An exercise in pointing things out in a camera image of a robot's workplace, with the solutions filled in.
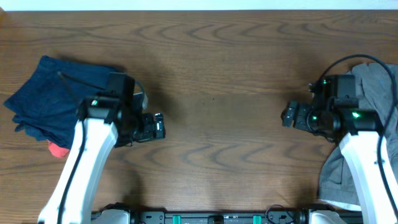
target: pink cloth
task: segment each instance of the pink cloth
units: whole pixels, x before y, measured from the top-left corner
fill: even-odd
[[[53,156],[58,158],[63,158],[69,152],[69,149],[59,147],[54,142],[50,141],[49,141],[49,150]]]

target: gray cloth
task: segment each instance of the gray cloth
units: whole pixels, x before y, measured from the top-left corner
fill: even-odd
[[[398,80],[398,65],[388,66]],[[384,124],[392,104],[391,80],[387,72],[379,64],[371,63],[357,65],[347,74],[356,77],[356,95],[359,98],[359,107],[376,110]],[[396,178],[398,177],[397,118],[396,108],[386,131],[387,151]],[[359,200],[354,180],[339,147],[330,154],[322,167],[318,197],[320,200],[348,210],[360,208],[355,206],[359,205]]]

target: blue fabric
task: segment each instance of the blue fabric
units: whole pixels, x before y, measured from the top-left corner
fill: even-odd
[[[15,131],[25,130],[37,141],[48,139],[60,147],[72,147],[77,122],[76,104],[57,75],[61,71],[71,77],[105,88],[115,68],[85,65],[43,56],[31,78],[4,106],[16,113]],[[99,90],[67,80],[74,95],[81,101]]]

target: white backdrop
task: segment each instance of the white backdrop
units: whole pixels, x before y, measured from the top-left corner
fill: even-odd
[[[398,9],[398,0],[0,0],[0,6],[5,11]]]

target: wood grain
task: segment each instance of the wood grain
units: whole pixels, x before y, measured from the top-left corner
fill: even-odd
[[[42,55],[115,66],[142,82],[167,138],[114,149],[95,209],[115,201],[170,211],[295,207],[316,199],[333,145],[283,128],[280,112],[308,100],[308,82],[340,57],[396,63],[397,37],[396,11],[9,12],[0,100]],[[0,110],[0,223],[34,223],[65,159],[15,133],[14,113]]]

